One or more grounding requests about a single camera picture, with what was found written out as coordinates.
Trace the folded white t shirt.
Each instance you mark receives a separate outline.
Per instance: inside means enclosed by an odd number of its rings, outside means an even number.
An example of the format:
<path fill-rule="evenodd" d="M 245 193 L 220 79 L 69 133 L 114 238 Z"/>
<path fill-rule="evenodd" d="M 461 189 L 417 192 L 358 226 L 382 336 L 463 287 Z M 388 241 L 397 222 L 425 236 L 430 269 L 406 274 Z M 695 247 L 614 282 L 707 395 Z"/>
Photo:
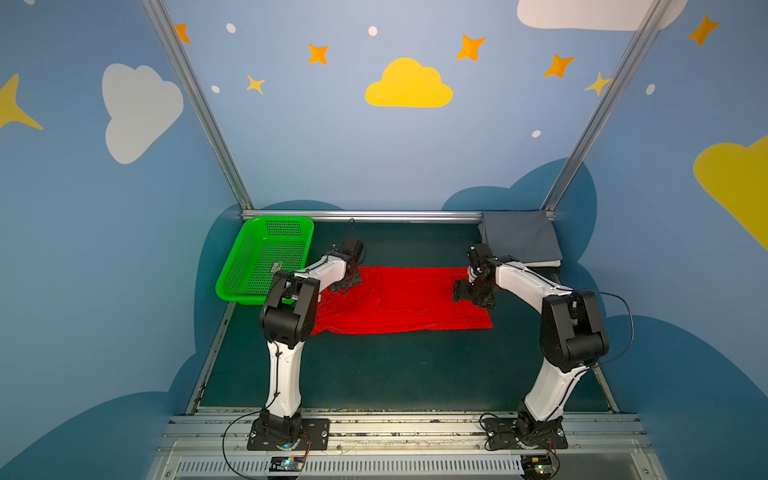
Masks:
<path fill-rule="evenodd" d="M 535 262 L 525 262 L 524 264 L 529 268 L 559 268 L 562 264 L 562 261 L 561 260 L 535 261 Z"/>

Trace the left green circuit board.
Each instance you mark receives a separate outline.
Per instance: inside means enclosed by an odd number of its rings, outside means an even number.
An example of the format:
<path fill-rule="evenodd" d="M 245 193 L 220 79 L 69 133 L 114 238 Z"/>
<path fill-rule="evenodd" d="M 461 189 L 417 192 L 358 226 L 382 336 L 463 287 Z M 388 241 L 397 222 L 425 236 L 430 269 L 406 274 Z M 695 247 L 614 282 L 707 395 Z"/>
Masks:
<path fill-rule="evenodd" d="M 270 473 L 293 473 L 303 471 L 304 461 L 299 457 L 272 457 L 269 464 Z"/>

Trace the aluminium mounting rail bench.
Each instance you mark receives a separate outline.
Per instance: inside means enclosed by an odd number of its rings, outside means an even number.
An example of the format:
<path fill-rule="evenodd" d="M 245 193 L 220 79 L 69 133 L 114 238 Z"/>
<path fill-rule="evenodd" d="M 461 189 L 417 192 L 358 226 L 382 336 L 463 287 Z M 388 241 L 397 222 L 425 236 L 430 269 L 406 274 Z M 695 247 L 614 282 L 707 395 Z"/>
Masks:
<path fill-rule="evenodd" d="M 170 420 L 150 479 L 523 479 L 522 456 L 550 456 L 550 479 L 663 479 L 666 473 L 640 420 L 632 414 L 571 413 L 562 426 L 568 448 L 489 451 L 479 425 L 511 412 L 326 411 L 324 451 L 248 451 L 252 418 L 205 408 Z M 272 457 L 299 457 L 301 473 L 270 473 Z"/>

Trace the rear aluminium frame bar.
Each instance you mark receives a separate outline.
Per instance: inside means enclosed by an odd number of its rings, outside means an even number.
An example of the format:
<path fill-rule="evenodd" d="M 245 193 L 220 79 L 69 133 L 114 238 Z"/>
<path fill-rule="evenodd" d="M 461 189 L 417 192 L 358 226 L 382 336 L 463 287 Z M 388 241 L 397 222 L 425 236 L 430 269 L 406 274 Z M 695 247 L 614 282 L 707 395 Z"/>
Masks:
<path fill-rule="evenodd" d="M 447 223 L 479 224 L 488 214 L 522 214 L 522 211 L 385 211 L 385 210 L 243 210 L 244 220 L 266 216 L 301 216 L 314 222 Z"/>

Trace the green plastic mesh basket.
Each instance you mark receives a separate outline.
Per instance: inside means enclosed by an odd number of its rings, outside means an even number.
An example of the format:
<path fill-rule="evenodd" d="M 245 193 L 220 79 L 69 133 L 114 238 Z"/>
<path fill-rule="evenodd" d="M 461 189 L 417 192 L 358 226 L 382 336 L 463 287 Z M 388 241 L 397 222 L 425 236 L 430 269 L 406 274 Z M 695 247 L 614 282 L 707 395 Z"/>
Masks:
<path fill-rule="evenodd" d="M 218 297 L 241 305 L 263 304 L 275 274 L 272 265 L 281 262 L 285 271 L 304 268 L 314 230 L 314 222 L 301 216 L 246 221 L 216 282 Z"/>

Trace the green circuit board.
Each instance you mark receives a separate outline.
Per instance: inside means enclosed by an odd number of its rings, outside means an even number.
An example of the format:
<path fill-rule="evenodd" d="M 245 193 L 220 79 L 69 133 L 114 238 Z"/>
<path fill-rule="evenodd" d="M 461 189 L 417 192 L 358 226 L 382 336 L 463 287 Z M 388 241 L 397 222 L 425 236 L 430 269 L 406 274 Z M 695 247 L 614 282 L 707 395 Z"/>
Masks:
<path fill-rule="evenodd" d="M 522 456 L 520 463 L 525 480 L 548 480 L 557 472 L 550 456 Z"/>
<path fill-rule="evenodd" d="M 293 473 L 303 471 L 304 461 L 299 457 L 272 457 L 269 464 L 270 473 Z"/>

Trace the folded grey t shirt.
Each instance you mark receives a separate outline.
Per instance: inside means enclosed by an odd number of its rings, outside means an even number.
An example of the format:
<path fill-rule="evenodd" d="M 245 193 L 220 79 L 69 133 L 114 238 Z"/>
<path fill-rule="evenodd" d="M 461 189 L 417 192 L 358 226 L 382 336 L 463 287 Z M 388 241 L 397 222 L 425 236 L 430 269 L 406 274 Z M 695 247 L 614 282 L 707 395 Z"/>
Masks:
<path fill-rule="evenodd" d="M 481 238 L 497 257 L 518 261 L 563 260 L 556 232 L 544 211 L 488 214 L 479 225 Z"/>

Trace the red t shirt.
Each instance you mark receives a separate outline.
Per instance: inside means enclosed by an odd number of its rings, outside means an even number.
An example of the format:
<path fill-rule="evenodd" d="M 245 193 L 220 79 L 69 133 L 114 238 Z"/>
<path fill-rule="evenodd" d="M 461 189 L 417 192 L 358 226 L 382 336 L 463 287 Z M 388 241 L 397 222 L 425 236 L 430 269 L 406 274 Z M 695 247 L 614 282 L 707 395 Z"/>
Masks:
<path fill-rule="evenodd" d="M 363 266 L 362 282 L 344 292 L 321 294 L 312 333 L 395 334 L 415 331 L 489 330 L 487 310 L 467 300 L 453 301 L 465 267 L 408 268 Z"/>

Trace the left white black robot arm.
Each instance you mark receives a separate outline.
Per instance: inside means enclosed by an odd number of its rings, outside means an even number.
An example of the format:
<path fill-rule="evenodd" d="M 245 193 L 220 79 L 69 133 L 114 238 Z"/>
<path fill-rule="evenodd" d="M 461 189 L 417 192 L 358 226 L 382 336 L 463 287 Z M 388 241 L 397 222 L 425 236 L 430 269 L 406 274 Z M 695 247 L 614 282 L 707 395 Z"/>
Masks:
<path fill-rule="evenodd" d="M 269 393 L 252 423 L 246 444 L 249 451 L 292 450 L 301 443 L 303 349 L 315 327 L 321 294 L 362 282 L 360 257 L 359 252 L 339 250 L 304 270 L 274 274 L 259 317 L 269 350 Z"/>

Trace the aluminium frame post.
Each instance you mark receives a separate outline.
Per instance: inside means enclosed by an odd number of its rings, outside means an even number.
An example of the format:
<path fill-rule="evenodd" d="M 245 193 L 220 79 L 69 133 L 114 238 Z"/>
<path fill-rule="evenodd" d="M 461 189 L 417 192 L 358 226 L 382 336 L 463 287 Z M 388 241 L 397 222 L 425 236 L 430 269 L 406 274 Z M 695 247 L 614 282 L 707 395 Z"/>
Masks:
<path fill-rule="evenodd" d="M 555 210 L 561 202 L 575 175 L 607 124 L 614 108 L 631 82 L 635 72 L 662 30 L 663 19 L 672 5 L 671 0 L 655 0 L 642 18 L 629 45 L 613 71 L 612 80 L 606 85 L 598 103 L 590 115 L 574 149 L 567 157 L 558 176 L 545 196 L 540 209 L 548 218 L 556 218 Z"/>
<path fill-rule="evenodd" d="M 241 211 L 240 217 L 243 221 L 247 221 L 249 219 L 248 214 L 254 211 L 253 202 L 232 151 L 215 119 L 200 80 L 186 53 L 183 41 L 176 31 L 171 13 L 164 1 L 142 0 L 141 3 L 179 77 L 183 90 L 238 201 Z"/>

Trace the right green circuit board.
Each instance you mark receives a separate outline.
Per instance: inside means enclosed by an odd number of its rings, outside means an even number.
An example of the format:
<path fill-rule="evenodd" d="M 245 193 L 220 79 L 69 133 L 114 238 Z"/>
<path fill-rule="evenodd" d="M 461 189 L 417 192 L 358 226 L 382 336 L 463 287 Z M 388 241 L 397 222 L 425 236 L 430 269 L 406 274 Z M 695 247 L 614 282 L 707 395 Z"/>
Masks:
<path fill-rule="evenodd" d="M 525 480 L 548 480 L 557 472 L 550 456 L 522 456 L 520 463 Z"/>

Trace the right aluminium frame post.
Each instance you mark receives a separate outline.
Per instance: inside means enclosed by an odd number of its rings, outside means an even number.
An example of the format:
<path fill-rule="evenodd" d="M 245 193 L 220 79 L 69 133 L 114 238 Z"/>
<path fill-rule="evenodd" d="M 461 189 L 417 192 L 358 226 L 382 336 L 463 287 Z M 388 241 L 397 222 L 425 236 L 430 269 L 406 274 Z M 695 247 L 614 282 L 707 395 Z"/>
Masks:
<path fill-rule="evenodd" d="M 545 196 L 540 209 L 548 218 L 556 218 L 555 210 L 561 202 L 575 175 L 607 124 L 614 108 L 631 82 L 635 72 L 662 30 L 663 19 L 672 5 L 671 0 L 655 0 L 642 18 L 629 45 L 613 71 L 612 80 L 606 85 L 598 103 L 590 115 L 574 149 L 567 157 L 558 176 Z"/>

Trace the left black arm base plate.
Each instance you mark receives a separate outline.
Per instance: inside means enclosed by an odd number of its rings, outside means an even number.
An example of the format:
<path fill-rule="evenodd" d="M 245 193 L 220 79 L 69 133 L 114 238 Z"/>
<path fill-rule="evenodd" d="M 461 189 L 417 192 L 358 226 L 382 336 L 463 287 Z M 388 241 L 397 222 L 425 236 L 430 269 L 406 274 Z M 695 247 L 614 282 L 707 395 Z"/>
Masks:
<path fill-rule="evenodd" d="M 293 442 L 278 439 L 273 434 L 267 434 L 257 426 L 255 420 L 247 437 L 246 449 L 248 451 L 304 451 L 310 447 L 312 451 L 324 451 L 328 448 L 330 436 L 329 419 L 304 419 L 298 437 Z"/>

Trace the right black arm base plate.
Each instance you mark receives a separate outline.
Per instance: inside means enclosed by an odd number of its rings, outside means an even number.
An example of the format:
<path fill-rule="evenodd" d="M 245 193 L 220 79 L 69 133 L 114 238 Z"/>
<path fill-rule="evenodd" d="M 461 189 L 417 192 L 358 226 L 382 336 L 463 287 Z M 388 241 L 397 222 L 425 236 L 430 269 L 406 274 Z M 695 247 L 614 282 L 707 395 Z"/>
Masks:
<path fill-rule="evenodd" d="M 485 416 L 479 420 L 489 451 L 511 449 L 567 449 L 562 417 L 546 422 L 511 417 Z"/>

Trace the left aluminium frame post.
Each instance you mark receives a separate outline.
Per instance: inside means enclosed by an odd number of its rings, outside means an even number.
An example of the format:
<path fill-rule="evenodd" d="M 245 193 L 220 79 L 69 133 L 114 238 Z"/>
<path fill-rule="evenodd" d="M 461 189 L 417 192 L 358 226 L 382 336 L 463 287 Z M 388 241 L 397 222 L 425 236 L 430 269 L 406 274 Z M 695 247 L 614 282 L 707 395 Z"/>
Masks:
<path fill-rule="evenodd" d="M 183 41 L 176 31 L 171 13 L 164 1 L 142 0 L 141 3 L 179 77 L 183 90 L 238 201 L 241 211 L 240 217 L 243 221 L 247 221 L 249 219 L 248 214 L 254 211 L 253 202 L 232 151 L 215 119 L 200 80 L 186 53 Z"/>

